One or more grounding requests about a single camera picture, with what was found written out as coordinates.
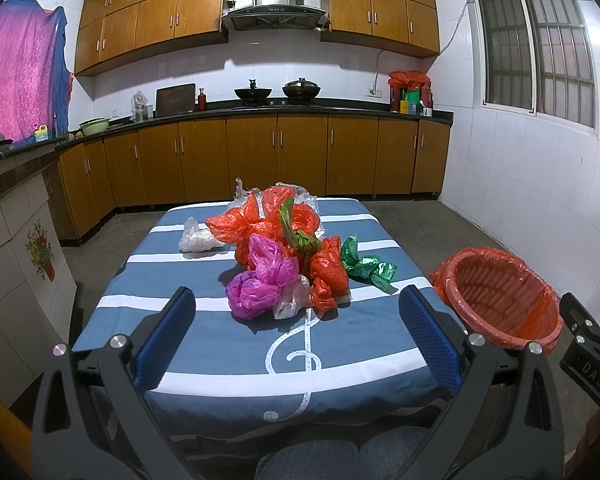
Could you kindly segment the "magenta plastic bag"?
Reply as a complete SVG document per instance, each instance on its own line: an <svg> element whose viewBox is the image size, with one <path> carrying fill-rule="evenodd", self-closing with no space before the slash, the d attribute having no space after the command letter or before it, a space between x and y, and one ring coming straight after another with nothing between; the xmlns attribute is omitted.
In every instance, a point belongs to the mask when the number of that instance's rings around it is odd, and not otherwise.
<svg viewBox="0 0 600 480"><path fill-rule="evenodd" d="M282 244L259 234L249 237L248 257L252 269L238 273L225 287L232 315L241 321L266 312L279 316L286 297L298 283L297 258L287 257Z"/></svg>

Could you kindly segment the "white plastic bag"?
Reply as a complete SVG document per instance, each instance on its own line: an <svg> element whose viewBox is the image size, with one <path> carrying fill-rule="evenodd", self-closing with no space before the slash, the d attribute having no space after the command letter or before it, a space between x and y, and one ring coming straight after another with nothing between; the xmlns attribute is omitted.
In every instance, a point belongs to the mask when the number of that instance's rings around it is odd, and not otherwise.
<svg viewBox="0 0 600 480"><path fill-rule="evenodd" d="M217 240L209 229L203 229L194 217L184 222L183 234L178 242L180 252L211 252L223 247L224 243Z"/></svg>

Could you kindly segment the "red plastic bag front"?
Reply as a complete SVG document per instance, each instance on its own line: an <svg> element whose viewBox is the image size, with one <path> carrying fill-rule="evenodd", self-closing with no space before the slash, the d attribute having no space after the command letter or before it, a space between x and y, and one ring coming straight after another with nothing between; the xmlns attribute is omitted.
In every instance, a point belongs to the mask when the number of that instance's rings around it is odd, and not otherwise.
<svg viewBox="0 0 600 480"><path fill-rule="evenodd" d="M349 277L340 250L340 237L327 237L322 240L322 248L311 257L310 299L318 314L336 309L337 299L349 295Z"/></svg>

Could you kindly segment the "clear plastic bag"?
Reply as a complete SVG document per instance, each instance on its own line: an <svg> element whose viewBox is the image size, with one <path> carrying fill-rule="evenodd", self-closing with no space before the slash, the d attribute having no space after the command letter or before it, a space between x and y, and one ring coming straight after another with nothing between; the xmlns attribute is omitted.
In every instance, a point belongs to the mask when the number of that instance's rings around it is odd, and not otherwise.
<svg viewBox="0 0 600 480"><path fill-rule="evenodd" d="M309 279L300 274L294 282L284 287L279 302L273 307L273 318L276 320L293 318L301 310L311 307L310 292Z"/></svg>

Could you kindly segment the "large red plastic bag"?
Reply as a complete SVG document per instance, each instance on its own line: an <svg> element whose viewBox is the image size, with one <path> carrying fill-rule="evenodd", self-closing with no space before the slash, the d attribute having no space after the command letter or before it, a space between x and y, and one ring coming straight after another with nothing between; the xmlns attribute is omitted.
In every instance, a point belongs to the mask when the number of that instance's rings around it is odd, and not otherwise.
<svg viewBox="0 0 600 480"><path fill-rule="evenodd" d="M259 218L257 201L253 195L248 198L244 206L210 217L204 224L217 240L235 246L237 263L248 270L252 269L248 257L248 240L251 234L272 238L283 245L286 256L294 255L294 251L283 237L280 223Z"/></svg>

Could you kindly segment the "clear bubble wrap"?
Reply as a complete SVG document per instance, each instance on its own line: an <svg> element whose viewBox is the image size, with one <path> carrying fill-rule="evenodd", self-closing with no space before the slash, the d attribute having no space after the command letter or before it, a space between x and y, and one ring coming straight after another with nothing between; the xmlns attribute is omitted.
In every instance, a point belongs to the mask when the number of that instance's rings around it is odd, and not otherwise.
<svg viewBox="0 0 600 480"><path fill-rule="evenodd" d="M264 190L260 188L247 190L242 184L242 179L237 178L234 200L228 203L226 210L244 206L251 195L256 198L259 218L273 223L279 222L279 207L287 198L291 198L294 201L291 211L291 229L313 234L319 240L325 236L317 197L303 186L277 182Z"/></svg>

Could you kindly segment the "blue striped tablecloth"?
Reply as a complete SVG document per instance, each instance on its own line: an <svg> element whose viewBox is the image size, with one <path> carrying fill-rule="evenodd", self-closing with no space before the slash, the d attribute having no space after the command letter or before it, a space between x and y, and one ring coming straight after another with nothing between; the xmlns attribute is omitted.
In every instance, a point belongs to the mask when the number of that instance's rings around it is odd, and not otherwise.
<svg viewBox="0 0 600 480"><path fill-rule="evenodd" d="M147 401L176 442L251 439L286 424L366 422L423 406L439 387L399 315L400 291L415 286L443 309L429 281L379 221L353 198L322 198L328 235L355 236L364 256L396 265L388 292L352 283L333 316L306 312L240 322L225 286L238 267L230 249L203 256L178 250L187 219L204 221L224 203L167 211L112 279L76 341L102 346L160 311L179 287L196 298L196 316L160 385Z"/></svg>

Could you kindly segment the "wooden lower cabinets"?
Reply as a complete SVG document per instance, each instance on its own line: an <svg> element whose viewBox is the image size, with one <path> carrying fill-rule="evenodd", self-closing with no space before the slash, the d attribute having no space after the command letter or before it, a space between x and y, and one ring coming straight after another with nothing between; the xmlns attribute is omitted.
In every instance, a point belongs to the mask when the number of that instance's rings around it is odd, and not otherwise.
<svg viewBox="0 0 600 480"><path fill-rule="evenodd" d="M44 171L57 236L75 242L117 209L217 202L237 183L317 196L438 194L451 127L361 114L170 122L62 148Z"/></svg>

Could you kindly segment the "yellow detergent bottle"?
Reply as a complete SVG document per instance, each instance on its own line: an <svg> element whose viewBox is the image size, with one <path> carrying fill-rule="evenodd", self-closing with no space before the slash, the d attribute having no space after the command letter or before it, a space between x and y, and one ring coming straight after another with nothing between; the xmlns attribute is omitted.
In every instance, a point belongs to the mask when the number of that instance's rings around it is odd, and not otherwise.
<svg viewBox="0 0 600 480"><path fill-rule="evenodd" d="M50 137L48 136L48 128L46 125L40 125L34 130L35 142L47 141Z"/></svg>

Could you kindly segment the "barred window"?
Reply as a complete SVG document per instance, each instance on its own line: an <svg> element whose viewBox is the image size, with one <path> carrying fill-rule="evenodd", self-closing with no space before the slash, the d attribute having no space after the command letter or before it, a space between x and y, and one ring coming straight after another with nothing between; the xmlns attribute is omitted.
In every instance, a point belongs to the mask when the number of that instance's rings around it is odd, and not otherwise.
<svg viewBox="0 0 600 480"><path fill-rule="evenodd" d="M476 0L486 106L592 129L593 57L577 0Z"/></svg>

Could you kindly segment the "red bag covered rack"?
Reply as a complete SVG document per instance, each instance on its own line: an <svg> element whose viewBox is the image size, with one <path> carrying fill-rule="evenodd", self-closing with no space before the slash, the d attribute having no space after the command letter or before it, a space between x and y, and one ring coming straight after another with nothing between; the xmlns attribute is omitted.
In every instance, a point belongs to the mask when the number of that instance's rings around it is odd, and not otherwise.
<svg viewBox="0 0 600 480"><path fill-rule="evenodd" d="M431 80L419 70L395 70L389 74L390 110L405 115L430 116L434 108Z"/></svg>

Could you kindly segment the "clear bag on counter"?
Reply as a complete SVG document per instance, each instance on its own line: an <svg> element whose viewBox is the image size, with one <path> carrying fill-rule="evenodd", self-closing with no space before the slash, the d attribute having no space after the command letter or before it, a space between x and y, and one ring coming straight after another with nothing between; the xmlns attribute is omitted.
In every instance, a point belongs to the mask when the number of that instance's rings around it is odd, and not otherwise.
<svg viewBox="0 0 600 480"><path fill-rule="evenodd" d="M147 96L141 91L137 91L132 95L132 121L143 122L151 118L151 105L148 102Z"/></svg>

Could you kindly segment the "red bottle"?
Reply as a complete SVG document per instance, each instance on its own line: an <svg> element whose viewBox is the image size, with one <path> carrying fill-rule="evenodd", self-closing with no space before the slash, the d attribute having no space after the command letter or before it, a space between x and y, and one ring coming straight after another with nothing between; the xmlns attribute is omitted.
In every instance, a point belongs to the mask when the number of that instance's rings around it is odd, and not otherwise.
<svg viewBox="0 0 600 480"><path fill-rule="evenodd" d="M204 93L204 89L199 89L198 99L197 99L197 110L203 112L207 109L207 96Z"/></svg>

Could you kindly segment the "pink purple curtain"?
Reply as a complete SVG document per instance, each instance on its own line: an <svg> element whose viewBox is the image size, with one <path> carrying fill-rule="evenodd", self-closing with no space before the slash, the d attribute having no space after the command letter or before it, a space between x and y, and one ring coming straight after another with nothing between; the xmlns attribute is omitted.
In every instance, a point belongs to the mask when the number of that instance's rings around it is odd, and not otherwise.
<svg viewBox="0 0 600 480"><path fill-rule="evenodd" d="M51 138L69 129L66 26L61 6L49 11L35 0L0 6L0 133L14 143L31 143L42 127Z"/></svg>

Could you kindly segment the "wooden upper cabinets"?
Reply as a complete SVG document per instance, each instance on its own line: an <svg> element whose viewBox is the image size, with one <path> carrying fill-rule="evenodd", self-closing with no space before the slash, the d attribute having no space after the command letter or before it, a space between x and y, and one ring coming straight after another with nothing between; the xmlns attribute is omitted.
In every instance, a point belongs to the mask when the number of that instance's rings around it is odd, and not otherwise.
<svg viewBox="0 0 600 480"><path fill-rule="evenodd" d="M94 76L153 55L222 44L224 0L84 0L74 70ZM321 40L414 58L440 52L436 0L328 0Z"/></svg>

